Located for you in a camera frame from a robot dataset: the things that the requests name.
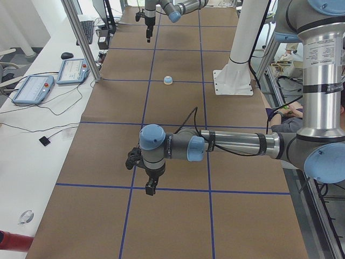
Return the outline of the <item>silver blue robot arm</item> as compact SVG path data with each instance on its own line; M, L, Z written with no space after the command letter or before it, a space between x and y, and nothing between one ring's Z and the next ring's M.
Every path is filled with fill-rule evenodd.
M156 21L156 6L160 5L164 13L171 22L176 23L183 15L200 10L207 6L207 0L191 0L185 3L174 4L172 1L145 1L144 9L136 13L135 20L138 22L144 18L146 29L146 39L150 43L153 36L153 29Z
M341 50L344 1L279 1L276 38L303 44L303 119L296 133L246 134L180 128L167 133L156 124L139 136L138 167L154 195L166 159L201 161L216 149L242 156L268 155L302 169L323 183L344 180L344 131L340 126Z

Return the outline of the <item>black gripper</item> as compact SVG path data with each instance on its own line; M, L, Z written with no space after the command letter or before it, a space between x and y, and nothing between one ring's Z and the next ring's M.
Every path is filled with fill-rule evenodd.
M145 185L145 191L147 195L156 194L157 178L165 172L165 163L149 163L144 164L146 174L149 176L149 180Z
M155 25L155 22L156 22L156 16L153 16L153 17L144 16L144 20L145 20L145 25L147 26L146 39L147 39L147 42L150 43L151 37L153 36L153 26Z

